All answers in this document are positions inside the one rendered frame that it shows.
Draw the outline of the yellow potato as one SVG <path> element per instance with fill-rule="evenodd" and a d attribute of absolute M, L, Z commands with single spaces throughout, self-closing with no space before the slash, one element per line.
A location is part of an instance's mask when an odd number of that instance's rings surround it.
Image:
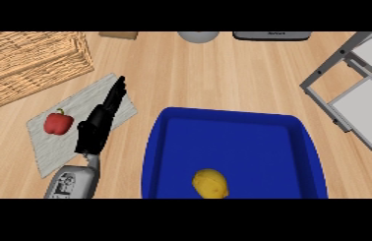
<path fill-rule="evenodd" d="M 199 170 L 191 185 L 203 199 L 222 199 L 230 193 L 227 179 L 215 169 Z"/>

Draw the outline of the grey tiered shelf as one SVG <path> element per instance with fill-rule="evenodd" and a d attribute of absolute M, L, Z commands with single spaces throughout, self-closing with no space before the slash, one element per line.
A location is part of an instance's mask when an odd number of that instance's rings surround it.
<path fill-rule="evenodd" d="M 299 87 L 332 123 L 372 150 L 372 31 L 357 31 Z"/>

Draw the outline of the dark grey appliance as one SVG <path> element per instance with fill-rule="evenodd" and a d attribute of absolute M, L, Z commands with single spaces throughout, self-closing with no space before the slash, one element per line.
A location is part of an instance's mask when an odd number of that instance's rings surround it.
<path fill-rule="evenodd" d="M 231 36 L 252 41 L 302 41 L 311 36 L 310 31 L 234 31 Z"/>

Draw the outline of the grey round bowl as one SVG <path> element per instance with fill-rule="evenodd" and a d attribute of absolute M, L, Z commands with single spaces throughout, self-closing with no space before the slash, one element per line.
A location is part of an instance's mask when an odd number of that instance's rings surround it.
<path fill-rule="evenodd" d="M 191 43 L 206 43 L 218 36 L 217 31 L 180 31 L 180 37 Z"/>

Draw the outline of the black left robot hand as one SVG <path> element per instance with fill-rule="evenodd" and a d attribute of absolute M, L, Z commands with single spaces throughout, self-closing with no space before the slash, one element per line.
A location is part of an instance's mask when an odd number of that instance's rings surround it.
<path fill-rule="evenodd" d="M 106 145 L 115 114 L 126 94 L 125 86 L 125 77 L 121 76 L 110 87 L 103 103 L 95 105 L 87 119 L 78 123 L 76 153 L 98 154 Z"/>

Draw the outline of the red bell pepper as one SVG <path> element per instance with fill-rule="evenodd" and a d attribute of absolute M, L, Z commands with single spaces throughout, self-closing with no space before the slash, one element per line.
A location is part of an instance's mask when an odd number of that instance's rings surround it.
<path fill-rule="evenodd" d="M 62 136 L 73 123 L 73 118 L 64 114 L 63 109 L 59 108 L 54 113 L 45 117 L 44 131 L 47 134 Z"/>

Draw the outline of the brown wooden block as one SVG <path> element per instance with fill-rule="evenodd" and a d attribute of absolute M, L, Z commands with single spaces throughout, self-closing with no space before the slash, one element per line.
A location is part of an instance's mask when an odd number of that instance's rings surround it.
<path fill-rule="evenodd" d="M 100 31 L 98 35 L 103 37 L 135 40 L 138 36 L 138 32 L 137 31 Z"/>

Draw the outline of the pale grey placemat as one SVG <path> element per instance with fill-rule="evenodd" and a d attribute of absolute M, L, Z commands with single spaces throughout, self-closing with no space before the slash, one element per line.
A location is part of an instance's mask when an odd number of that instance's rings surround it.
<path fill-rule="evenodd" d="M 33 117 L 28 123 L 28 131 L 35 152 L 35 162 L 41 177 L 45 178 L 76 156 L 75 145 L 78 139 L 76 125 L 87 119 L 93 108 L 101 104 L 116 82 L 116 75 L 106 75 L 87 88 L 67 97 L 56 106 Z M 47 116 L 57 109 L 73 118 L 73 123 L 62 136 L 47 134 L 44 122 Z"/>

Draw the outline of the wicker basket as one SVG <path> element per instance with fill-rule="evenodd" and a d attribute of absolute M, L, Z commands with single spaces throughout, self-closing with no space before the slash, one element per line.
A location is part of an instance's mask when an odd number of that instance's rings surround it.
<path fill-rule="evenodd" d="M 0 31 L 0 106 L 91 71 L 81 31 Z"/>

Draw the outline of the blue plastic tray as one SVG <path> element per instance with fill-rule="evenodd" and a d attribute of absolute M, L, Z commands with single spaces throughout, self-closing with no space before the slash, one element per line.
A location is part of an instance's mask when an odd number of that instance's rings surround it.
<path fill-rule="evenodd" d="M 317 150 L 290 115 L 165 108 L 155 120 L 141 166 L 146 199 L 196 199 L 194 173 L 227 179 L 231 199 L 324 199 Z"/>

